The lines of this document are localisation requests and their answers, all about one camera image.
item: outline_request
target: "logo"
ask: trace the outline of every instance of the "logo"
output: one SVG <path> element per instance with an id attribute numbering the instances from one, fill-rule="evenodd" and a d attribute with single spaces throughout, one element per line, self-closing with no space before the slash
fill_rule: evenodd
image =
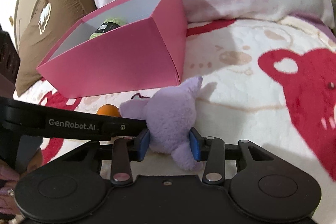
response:
<path id="1" fill-rule="evenodd" d="M 96 131 L 96 125 L 91 123 L 77 123 L 70 121 L 57 121 L 55 119 L 49 119 L 48 124 L 52 127 L 63 127 L 72 129 L 83 129 Z"/>

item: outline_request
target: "pink box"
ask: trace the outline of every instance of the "pink box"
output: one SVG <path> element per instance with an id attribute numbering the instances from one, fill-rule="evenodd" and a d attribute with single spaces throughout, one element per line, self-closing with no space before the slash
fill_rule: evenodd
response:
<path id="1" fill-rule="evenodd" d="M 107 18 L 128 24 L 88 40 Z M 179 85 L 186 30 L 182 0 L 116 0 L 74 24 L 37 70 L 67 98 Z"/>

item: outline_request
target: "purple fabric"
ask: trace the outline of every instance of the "purple fabric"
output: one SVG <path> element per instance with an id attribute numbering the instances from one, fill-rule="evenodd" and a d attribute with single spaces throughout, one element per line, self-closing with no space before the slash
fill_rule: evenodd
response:
<path id="1" fill-rule="evenodd" d="M 195 99 L 201 88 L 201 76 L 187 79 L 179 86 L 159 90 L 152 98 L 129 100 L 120 105 L 122 117 L 143 119 L 151 133 L 150 148 L 170 154 L 184 170 L 199 170 L 189 143 L 189 131 L 196 121 Z"/>
<path id="2" fill-rule="evenodd" d="M 316 15 L 304 13 L 304 12 L 294 12 L 290 14 L 292 17 L 299 18 L 305 22 L 308 22 L 312 25 L 314 25 L 317 29 L 325 33 L 327 37 L 329 37 L 333 42 L 336 43 L 336 37 L 332 33 L 332 31 L 329 29 L 329 27 L 323 23 L 322 20 L 320 20 Z"/>

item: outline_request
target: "blue gripper pad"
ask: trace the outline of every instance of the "blue gripper pad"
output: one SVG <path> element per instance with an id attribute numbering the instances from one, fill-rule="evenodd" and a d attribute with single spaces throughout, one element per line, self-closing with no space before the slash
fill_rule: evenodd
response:
<path id="1" fill-rule="evenodd" d="M 200 144 L 199 144 L 198 139 L 194 135 L 193 130 L 189 131 L 189 140 L 190 140 L 191 152 L 194 156 L 194 159 L 200 160 L 201 159 Z"/>
<path id="2" fill-rule="evenodd" d="M 149 141 L 150 141 L 149 130 L 148 129 L 142 130 L 141 133 L 136 138 L 139 161 L 142 161 L 145 158 L 146 152 L 149 147 Z"/>

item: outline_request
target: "ring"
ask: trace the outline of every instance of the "ring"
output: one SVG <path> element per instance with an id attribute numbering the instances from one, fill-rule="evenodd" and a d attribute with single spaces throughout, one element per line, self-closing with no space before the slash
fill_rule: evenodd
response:
<path id="1" fill-rule="evenodd" d="M 13 198 L 14 197 L 14 190 L 13 189 L 9 189 L 7 191 L 7 194 Z"/>

